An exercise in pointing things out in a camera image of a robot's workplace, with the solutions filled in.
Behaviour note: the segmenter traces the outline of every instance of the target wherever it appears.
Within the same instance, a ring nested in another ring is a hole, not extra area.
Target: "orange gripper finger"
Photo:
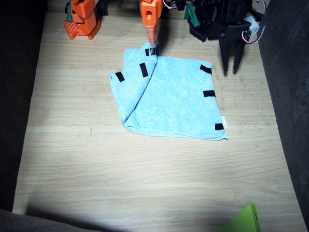
[[[157,23],[163,8],[162,0],[140,0],[140,14],[151,46],[155,44]]]

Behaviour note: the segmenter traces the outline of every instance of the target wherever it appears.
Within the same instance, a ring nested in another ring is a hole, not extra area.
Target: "blue towel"
[[[212,64],[160,57],[146,43],[124,54],[124,71],[111,75],[124,127],[150,136],[227,139],[211,77]]]

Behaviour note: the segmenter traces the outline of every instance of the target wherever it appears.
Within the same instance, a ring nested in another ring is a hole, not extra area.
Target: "green object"
[[[71,15],[71,0],[69,1],[69,5],[68,5],[67,22],[68,23],[73,22],[72,15]]]
[[[248,205],[218,232],[261,232],[255,204]]]
[[[188,17],[190,17],[192,26],[194,28],[199,27],[200,23],[197,19],[197,15],[195,14],[192,4],[188,4],[187,8],[185,9],[184,19],[188,19]]]
[[[99,0],[97,2],[97,4],[96,4],[97,15],[100,15],[100,16],[106,15],[106,16],[108,16],[107,4],[108,4],[107,0]]]

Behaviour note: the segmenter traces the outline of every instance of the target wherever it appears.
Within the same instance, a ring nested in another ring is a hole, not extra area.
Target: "dark gray wall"
[[[259,43],[282,147],[309,227],[309,0],[271,0]]]
[[[12,210],[47,0],[0,6],[0,208]]]

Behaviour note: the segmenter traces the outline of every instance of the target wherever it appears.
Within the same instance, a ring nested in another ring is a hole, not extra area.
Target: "light wood grain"
[[[14,212],[39,208],[130,232],[218,230],[256,203],[263,231],[306,231],[284,158],[257,44],[224,77],[218,41],[185,20],[163,21],[162,55],[209,61],[229,139],[154,138],[126,131],[110,74],[147,35],[140,19],[108,16],[94,40],[71,41],[47,14]]]
[[[47,10],[51,13],[64,13],[65,6],[69,0],[49,0],[47,4]],[[263,13],[264,6],[262,1],[257,3],[253,0],[252,6],[258,11]],[[166,14],[162,15],[162,18],[170,19],[183,19],[185,11],[169,10]],[[140,17],[140,1],[139,0],[113,0],[108,5],[109,16],[121,16],[121,17]]]

